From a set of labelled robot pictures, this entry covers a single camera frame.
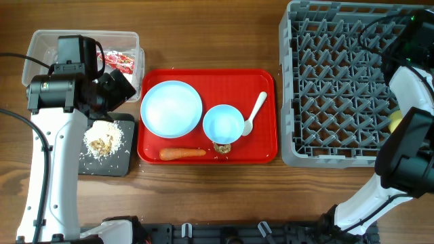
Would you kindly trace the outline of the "red snack wrapper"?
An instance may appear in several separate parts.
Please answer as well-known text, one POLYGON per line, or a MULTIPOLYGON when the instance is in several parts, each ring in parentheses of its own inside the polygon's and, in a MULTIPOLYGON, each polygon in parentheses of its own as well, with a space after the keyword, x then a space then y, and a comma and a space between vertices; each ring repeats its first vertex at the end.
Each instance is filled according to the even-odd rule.
POLYGON ((123 74, 132 75, 135 67, 135 59, 117 51, 105 52, 104 63, 105 71, 108 73, 118 69, 123 74))

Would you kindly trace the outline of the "rice and food scraps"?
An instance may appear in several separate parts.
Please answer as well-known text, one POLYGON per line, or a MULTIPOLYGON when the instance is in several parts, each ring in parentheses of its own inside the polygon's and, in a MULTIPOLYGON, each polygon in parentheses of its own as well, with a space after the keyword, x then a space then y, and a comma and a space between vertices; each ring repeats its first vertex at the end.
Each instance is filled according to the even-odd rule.
POLYGON ((113 156, 126 144, 125 132, 119 121, 95 121, 84 133, 85 152, 81 154, 101 161, 113 156))

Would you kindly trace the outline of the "light blue plate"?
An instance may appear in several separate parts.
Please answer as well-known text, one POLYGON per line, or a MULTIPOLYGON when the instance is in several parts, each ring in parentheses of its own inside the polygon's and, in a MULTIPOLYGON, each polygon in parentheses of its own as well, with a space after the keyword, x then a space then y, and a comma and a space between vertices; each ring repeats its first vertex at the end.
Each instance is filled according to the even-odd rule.
POLYGON ((203 112, 199 93, 188 83, 169 80, 154 85, 141 102, 144 126, 160 138, 179 138, 193 131, 203 112))

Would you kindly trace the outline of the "orange carrot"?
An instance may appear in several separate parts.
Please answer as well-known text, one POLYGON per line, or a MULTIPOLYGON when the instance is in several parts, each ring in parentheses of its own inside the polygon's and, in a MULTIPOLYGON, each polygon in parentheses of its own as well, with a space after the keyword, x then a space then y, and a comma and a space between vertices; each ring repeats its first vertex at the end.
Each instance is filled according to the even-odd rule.
POLYGON ((206 155, 206 151, 200 148, 163 148, 159 152, 159 158, 162 161, 172 161, 185 157, 201 157, 204 155, 206 155))

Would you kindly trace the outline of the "light blue bowl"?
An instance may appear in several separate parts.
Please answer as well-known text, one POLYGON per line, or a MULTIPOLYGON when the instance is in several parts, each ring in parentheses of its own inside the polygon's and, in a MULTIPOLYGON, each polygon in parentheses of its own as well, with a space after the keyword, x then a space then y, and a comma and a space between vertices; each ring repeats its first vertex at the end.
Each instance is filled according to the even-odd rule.
POLYGON ((217 144, 231 144, 244 131, 244 118, 234 106, 219 104, 213 106, 203 117, 203 131, 207 138, 217 144))

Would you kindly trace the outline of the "brown food scrap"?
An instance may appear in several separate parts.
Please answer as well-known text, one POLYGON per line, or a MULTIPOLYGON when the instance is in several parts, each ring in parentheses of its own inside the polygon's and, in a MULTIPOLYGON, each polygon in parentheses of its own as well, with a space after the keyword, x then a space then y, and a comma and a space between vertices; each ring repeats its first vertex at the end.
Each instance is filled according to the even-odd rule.
POLYGON ((231 151, 231 144, 218 144, 214 142, 213 147, 217 153, 220 153, 222 155, 227 154, 231 151))

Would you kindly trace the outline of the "white plastic spoon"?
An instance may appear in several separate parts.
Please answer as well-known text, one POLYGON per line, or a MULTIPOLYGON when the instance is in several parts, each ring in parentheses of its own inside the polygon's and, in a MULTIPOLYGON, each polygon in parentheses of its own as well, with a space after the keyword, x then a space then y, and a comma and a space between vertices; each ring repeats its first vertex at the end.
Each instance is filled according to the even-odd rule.
POLYGON ((254 126, 253 125, 254 118, 257 115, 258 111, 260 110, 266 98, 267 98, 267 93, 265 91, 259 93, 257 100, 254 104, 254 107, 250 113, 250 116, 244 123, 244 130, 242 136, 248 136, 252 132, 254 126))

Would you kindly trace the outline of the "yellow plastic cup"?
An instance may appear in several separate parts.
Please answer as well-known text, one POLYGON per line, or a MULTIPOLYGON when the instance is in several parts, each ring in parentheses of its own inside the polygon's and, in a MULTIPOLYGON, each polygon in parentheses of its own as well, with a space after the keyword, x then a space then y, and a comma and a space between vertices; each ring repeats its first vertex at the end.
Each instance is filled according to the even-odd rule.
POLYGON ((397 126, 400 124, 400 122, 403 119, 403 115, 400 110, 396 110, 395 112, 391 113, 389 116, 390 124, 389 124, 389 131, 391 133, 394 132, 394 130, 397 128, 397 126))

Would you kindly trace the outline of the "white tissue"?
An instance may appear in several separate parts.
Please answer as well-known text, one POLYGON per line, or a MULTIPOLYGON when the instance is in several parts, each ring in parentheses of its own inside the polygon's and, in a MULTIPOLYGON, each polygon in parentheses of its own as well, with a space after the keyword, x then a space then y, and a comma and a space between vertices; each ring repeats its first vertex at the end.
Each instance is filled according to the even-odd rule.
POLYGON ((133 83, 133 74, 124 73, 123 76, 128 80, 129 83, 133 83))

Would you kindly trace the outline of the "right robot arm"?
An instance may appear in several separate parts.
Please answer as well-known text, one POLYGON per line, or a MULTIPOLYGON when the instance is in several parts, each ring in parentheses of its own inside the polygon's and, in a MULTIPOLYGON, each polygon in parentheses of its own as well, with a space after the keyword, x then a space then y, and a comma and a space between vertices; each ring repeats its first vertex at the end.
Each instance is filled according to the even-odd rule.
POLYGON ((408 14, 403 32, 379 55, 385 83, 395 94, 396 126, 376 156, 374 175, 349 200, 321 215, 319 243, 355 241, 394 207, 433 193, 433 11, 408 14))

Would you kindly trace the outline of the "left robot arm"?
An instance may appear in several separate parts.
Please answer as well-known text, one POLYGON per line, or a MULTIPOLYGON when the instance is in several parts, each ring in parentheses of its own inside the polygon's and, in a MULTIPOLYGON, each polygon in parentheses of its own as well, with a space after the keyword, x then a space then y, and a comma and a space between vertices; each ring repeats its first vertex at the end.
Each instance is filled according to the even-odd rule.
POLYGON ((102 46, 82 35, 58 38, 58 61, 26 88, 33 155, 26 209, 17 243, 52 243, 79 238, 79 153, 91 120, 109 113, 136 90, 120 70, 98 66, 102 46))

